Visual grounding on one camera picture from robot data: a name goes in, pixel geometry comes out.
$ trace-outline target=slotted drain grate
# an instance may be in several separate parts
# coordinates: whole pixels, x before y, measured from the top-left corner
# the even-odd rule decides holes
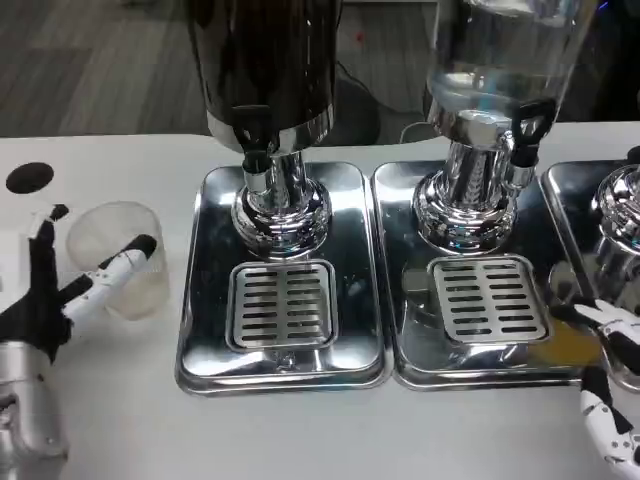
[[[242,349],[327,344],[337,321],[333,282],[322,261],[240,265],[231,273],[229,337]]]
[[[434,260],[431,271],[449,337],[462,343],[545,338],[549,329],[531,270],[515,255]]]

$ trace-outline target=transparent container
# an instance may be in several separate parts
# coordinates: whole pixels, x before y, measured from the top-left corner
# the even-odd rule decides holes
[[[564,97],[598,0],[440,0],[428,86],[445,111],[507,129]]]
[[[67,253],[82,272],[93,272],[138,235],[150,235],[156,250],[145,266],[107,302],[127,320],[151,315],[169,298],[169,275],[162,229],[155,213],[136,202],[105,203],[84,213],[67,235]]]

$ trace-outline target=gray carpet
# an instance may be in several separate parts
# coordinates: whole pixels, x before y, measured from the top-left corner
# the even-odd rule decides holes
[[[379,102],[378,143],[422,118],[434,15],[345,7],[339,60]],[[0,136],[206,134],[182,17],[179,0],[0,0]]]

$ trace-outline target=robotic arm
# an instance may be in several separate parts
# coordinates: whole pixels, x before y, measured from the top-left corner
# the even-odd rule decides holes
[[[69,447],[47,372],[73,323],[104,305],[156,248],[140,235],[58,291],[54,222],[67,213],[59,205],[37,215],[26,235],[0,232],[0,479],[58,478]]]
[[[599,367],[587,367],[580,394],[582,414],[600,455],[621,478],[640,479],[640,433],[613,406],[609,380]]]
[[[580,302],[554,309],[567,323],[592,329],[602,343],[635,375],[640,375],[640,317],[603,301]],[[620,477],[640,480],[640,432],[613,405],[608,375],[585,368],[580,402],[591,439]]]

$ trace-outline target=white countertop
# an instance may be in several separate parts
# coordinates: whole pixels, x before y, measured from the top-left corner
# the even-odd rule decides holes
[[[639,143],[640,123],[557,125],[541,150],[541,170],[623,158]],[[347,161],[371,174],[385,162],[436,160],[446,151],[438,139],[315,149],[307,158]],[[609,478],[572,387],[416,393],[391,379],[365,391],[187,396],[173,368],[193,202],[209,170],[239,164],[239,157],[211,138],[162,135],[5,139],[0,159],[3,178],[28,161],[54,167],[53,182],[37,194],[2,189],[0,219],[24,222],[40,202],[68,204],[72,215],[58,229],[63,280],[74,276],[64,235],[84,210],[136,200],[156,212],[164,230],[172,287],[166,308],[137,323],[96,318],[56,362],[52,380],[72,445],[63,479]]]

